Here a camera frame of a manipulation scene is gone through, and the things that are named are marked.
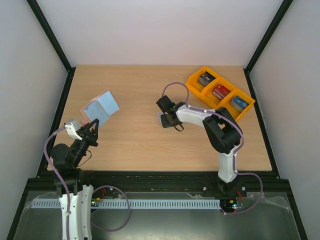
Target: box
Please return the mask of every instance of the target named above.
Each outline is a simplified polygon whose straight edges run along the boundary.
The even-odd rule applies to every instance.
[[[215,80],[210,82],[206,87],[198,83],[198,78],[200,75],[202,75],[205,72],[210,73],[212,76],[215,77]],[[231,92],[222,100],[217,98],[212,94],[214,88],[218,86],[219,84],[222,84],[227,89],[229,89]],[[186,82],[186,86],[192,92],[194,95],[196,95],[198,98],[200,98],[203,102],[205,102],[211,109],[218,109],[220,107],[225,107],[228,109],[228,111],[231,113],[232,117],[238,121],[241,119],[244,114],[252,108],[252,106],[255,103],[255,100],[252,99],[250,96],[248,96],[246,93],[244,93],[242,90],[228,82],[225,78],[221,77],[219,74],[211,70],[209,67],[204,66],[194,74],[192,74],[188,81]],[[232,99],[234,99],[236,96],[239,96],[244,101],[248,103],[248,106],[242,111],[237,111],[230,102]]]

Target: wooden surface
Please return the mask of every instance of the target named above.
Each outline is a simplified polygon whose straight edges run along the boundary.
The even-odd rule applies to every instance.
[[[90,147],[92,158],[81,166],[97,171],[217,171],[218,154],[210,145],[206,131],[184,123],[184,131],[162,128],[156,101],[171,82],[185,83],[201,66],[130,66],[79,65],[76,67],[60,125],[68,119],[82,120],[80,109],[105,89],[111,92],[120,110],[99,128],[98,147]],[[211,66],[228,81],[249,94],[246,78],[240,66]],[[169,98],[185,101],[186,90],[181,85],[167,89]],[[190,93],[189,104],[208,108]],[[237,169],[270,171],[254,108],[239,125],[245,145],[238,152]],[[66,131],[58,134],[55,144],[71,145]]]

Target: white wall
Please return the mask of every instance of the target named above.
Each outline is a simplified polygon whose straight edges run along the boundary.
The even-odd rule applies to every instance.
[[[293,1],[251,73],[277,166],[320,235],[320,1]]]
[[[245,66],[281,2],[38,0],[73,66]]]
[[[0,233],[36,176],[67,72],[27,1],[0,1]]]

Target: purple cable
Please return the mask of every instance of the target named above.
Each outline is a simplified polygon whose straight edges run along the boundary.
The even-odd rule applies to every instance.
[[[175,82],[169,83],[167,86],[164,87],[163,92],[162,92],[162,97],[165,95],[166,89],[167,89],[169,86],[174,85],[174,84],[179,84],[179,85],[182,85],[182,86],[185,87],[185,89],[186,89],[185,105],[188,106],[189,89],[188,89],[188,87],[187,87],[185,84],[183,84],[182,82],[175,81]]]
[[[239,133],[240,137],[241,137],[241,144],[234,150],[233,152],[233,158],[232,158],[232,169],[233,171],[236,171],[236,153],[244,146],[245,144],[245,137],[244,137],[244,134],[242,133],[242,131],[240,130],[240,128],[234,124],[232,121],[230,121],[229,119],[227,119],[226,117],[216,113],[215,111],[212,111],[212,110],[206,110],[206,109],[203,109],[203,108],[200,108],[200,107],[195,107],[195,106],[190,106],[188,104],[188,100],[189,100],[189,89],[188,87],[183,84],[182,82],[178,82],[178,81],[175,81],[175,82],[172,82],[172,83],[169,83],[167,86],[164,87],[163,89],[163,92],[162,92],[162,96],[165,95],[165,91],[167,89],[167,87],[173,85],[173,84],[179,84],[179,85],[182,85],[186,88],[186,91],[187,91],[187,95],[186,95],[186,99],[185,99],[185,105],[187,106],[187,108],[191,109],[191,110],[194,110],[194,111],[197,111],[197,112],[200,112],[200,113],[209,113],[209,114],[212,114],[212,115],[215,115],[223,120],[225,120],[227,123],[229,123],[232,127],[234,127],[235,130],[237,130],[237,132]],[[240,176],[244,176],[244,175],[251,175],[251,176],[255,176],[259,182],[260,182],[260,194],[259,194],[259,197],[257,199],[257,201],[251,206],[249,207],[248,209],[246,210],[243,210],[243,211],[239,211],[239,212],[225,212],[222,208],[221,208],[221,211],[225,214],[225,215],[238,215],[238,214],[242,214],[242,213],[246,213],[248,211],[250,211],[251,209],[253,209],[257,204],[258,202],[260,201],[261,197],[262,197],[262,194],[263,194],[263,183],[262,183],[262,180],[261,178],[253,173],[253,172],[246,172],[246,173],[240,173],[240,172],[237,172],[236,171],[236,174],[237,175],[240,175]]]
[[[257,174],[255,174],[255,173],[253,173],[253,172],[245,172],[245,173],[237,172],[236,174],[237,174],[237,175],[240,175],[240,176],[245,176],[245,175],[255,176],[255,177],[259,180],[259,182],[260,182],[260,194],[259,194],[258,199],[255,201],[255,203],[254,203],[251,207],[247,208],[246,210],[238,211],[238,212],[225,212],[225,211],[221,208],[221,212],[223,212],[224,215],[238,215],[238,214],[244,214],[244,213],[246,213],[246,212],[249,212],[251,209],[253,209],[253,208],[258,204],[258,202],[260,201],[260,199],[261,199],[261,197],[262,197],[262,194],[263,194],[264,185],[263,185],[263,183],[262,183],[261,178],[260,178]]]
[[[110,186],[110,185],[100,186],[100,187],[96,188],[96,189],[93,191],[93,193],[95,193],[96,191],[98,191],[98,190],[100,190],[100,189],[103,189],[103,188],[113,188],[113,189],[119,191],[119,192],[124,196],[125,201],[126,201],[126,204],[128,205],[128,214],[127,214],[127,216],[126,216],[126,219],[125,219],[124,223],[123,223],[120,227],[118,227],[118,228],[116,228],[116,229],[106,229],[106,228],[100,227],[100,226],[98,226],[97,224],[95,224],[92,220],[91,220],[91,224],[92,224],[94,227],[96,227],[97,229],[99,229],[99,230],[102,230],[102,231],[105,231],[105,232],[115,232],[115,231],[118,231],[118,230],[122,229],[125,225],[127,225],[128,221],[129,221],[129,219],[130,219],[131,209],[130,209],[129,199],[128,199],[128,197],[125,195],[125,193],[124,193],[123,191],[121,191],[119,188],[117,188],[117,187],[115,187],[115,186]]]
[[[46,160],[48,161],[49,165],[51,166],[52,170],[54,171],[54,173],[56,174],[56,176],[59,178],[59,180],[61,181],[64,189],[65,189],[65,193],[67,196],[67,207],[66,207],[66,212],[69,213],[70,212],[70,192],[68,189],[68,186],[66,184],[66,182],[64,181],[64,179],[62,178],[62,176],[60,175],[60,173],[58,172],[58,170],[56,169],[56,167],[54,166],[54,164],[51,162],[50,157],[48,156],[48,152],[47,152],[47,146],[49,141],[55,136],[57,135],[59,132],[61,132],[63,129],[65,129],[65,126],[60,127],[58,130],[54,131],[49,137],[48,139],[45,141],[44,143],[44,156],[46,158]],[[66,239],[70,240],[70,232],[69,232],[69,215],[66,216]]]

